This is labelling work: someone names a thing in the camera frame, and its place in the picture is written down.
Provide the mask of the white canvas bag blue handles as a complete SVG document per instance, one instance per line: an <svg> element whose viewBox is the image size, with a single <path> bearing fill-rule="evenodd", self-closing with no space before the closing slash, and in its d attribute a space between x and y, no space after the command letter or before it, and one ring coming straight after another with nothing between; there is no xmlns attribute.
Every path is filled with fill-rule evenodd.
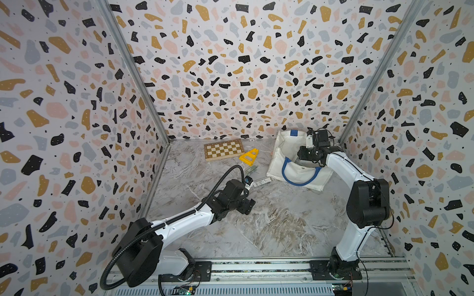
<svg viewBox="0 0 474 296"><path fill-rule="evenodd" d="M323 191L333 175L333 170L299 159L297 153L301 147L306 147L306 138L304 131L279 131L266 176L293 186Z"/></svg>

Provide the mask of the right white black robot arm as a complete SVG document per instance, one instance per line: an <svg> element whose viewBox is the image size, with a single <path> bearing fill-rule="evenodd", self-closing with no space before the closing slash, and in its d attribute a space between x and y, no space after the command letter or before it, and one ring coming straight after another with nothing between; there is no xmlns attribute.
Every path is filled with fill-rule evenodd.
<svg viewBox="0 0 474 296"><path fill-rule="evenodd" d="M389 184L359 168L342 148L332 146L326 129L309 130L306 144L299 148L297 156L332 169L350 189L346 204L349 222L343 238L332 250L326 270L335 279L354 276L360 251L390 216Z"/></svg>

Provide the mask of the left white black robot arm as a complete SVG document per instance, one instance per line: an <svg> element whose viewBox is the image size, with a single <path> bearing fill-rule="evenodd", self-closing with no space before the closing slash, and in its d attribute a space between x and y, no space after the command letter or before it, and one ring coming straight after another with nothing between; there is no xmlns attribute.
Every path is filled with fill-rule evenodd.
<svg viewBox="0 0 474 296"><path fill-rule="evenodd" d="M199 268L189 252L184 248L167 250L167 246L223 220L233 210L249 215L256 203L248 197L252 185L249 176L242 181L232 179L201 205L164 220L149 222L140 218L132 223L102 273L101 289L111 290L122 284L137 287L152 275L170 276L177 281L196 279Z"/></svg>

